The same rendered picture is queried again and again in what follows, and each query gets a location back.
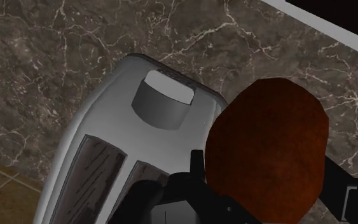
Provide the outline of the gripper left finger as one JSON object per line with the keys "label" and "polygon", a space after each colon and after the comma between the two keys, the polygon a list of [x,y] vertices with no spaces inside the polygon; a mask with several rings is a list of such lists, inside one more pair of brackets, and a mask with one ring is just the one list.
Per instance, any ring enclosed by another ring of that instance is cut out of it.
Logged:
{"label": "gripper left finger", "polygon": [[151,224],[154,208],[187,202],[199,224],[259,224],[259,220],[233,198],[219,196],[205,182],[202,150],[192,150],[190,170],[171,174],[165,185],[140,180],[130,188],[109,224]]}

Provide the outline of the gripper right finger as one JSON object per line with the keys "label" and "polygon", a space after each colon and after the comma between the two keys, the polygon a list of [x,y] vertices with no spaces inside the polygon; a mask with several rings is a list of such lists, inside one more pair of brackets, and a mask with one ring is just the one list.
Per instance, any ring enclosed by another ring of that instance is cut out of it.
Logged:
{"label": "gripper right finger", "polygon": [[319,199],[341,222],[358,224],[358,178],[325,157],[324,180]]}

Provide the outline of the reddish brown round object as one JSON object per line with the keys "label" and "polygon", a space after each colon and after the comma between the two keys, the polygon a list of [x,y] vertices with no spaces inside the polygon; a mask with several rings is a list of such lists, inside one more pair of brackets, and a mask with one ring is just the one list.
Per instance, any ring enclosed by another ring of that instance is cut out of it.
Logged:
{"label": "reddish brown round object", "polygon": [[285,78],[259,79],[217,117],[205,148],[207,184],[265,223],[298,224],[322,190],[329,118]]}

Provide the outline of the silver two-slot toaster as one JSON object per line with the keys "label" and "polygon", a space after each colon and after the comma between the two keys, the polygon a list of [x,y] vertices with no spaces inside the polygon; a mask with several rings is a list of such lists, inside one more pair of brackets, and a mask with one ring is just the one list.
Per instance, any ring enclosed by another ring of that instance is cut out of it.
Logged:
{"label": "silver two-slot toaster", "polygon": [[33,224],[108,224],[136,181],[165,184],[189,170],[226,105],[169,66],[128,54],[67,127]]}

